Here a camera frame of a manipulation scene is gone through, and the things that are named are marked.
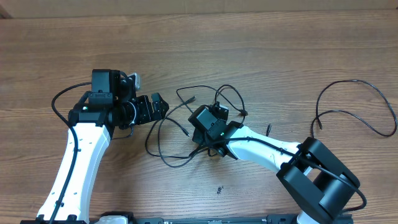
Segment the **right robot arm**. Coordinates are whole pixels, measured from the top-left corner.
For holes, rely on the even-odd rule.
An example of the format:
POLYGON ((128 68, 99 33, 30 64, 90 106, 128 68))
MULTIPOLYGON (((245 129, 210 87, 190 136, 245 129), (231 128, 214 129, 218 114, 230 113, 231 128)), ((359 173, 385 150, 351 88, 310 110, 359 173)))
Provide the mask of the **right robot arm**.
POLYGON ((228 109, 202 105, 189 117, 193 140, 212 147, 221 157, 255 162, 276 173, 301 208, 297 223, 333 223, 360 192, 359 179, 319 140, 285 142, 258 134, 236 121, 228 109))

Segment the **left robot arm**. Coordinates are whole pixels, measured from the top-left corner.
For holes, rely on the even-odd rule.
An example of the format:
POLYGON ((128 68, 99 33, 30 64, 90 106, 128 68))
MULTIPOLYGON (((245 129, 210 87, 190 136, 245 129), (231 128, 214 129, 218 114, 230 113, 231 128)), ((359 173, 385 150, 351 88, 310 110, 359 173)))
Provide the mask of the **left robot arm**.
POLYGON ((68 141, 46 201, 33 223, 89 223, 90 201, 102 157, 115 128, 162 120, 169 109, 159 93, 137 96, 137 74, 94 69, 86 91, 62 121, 68 141))

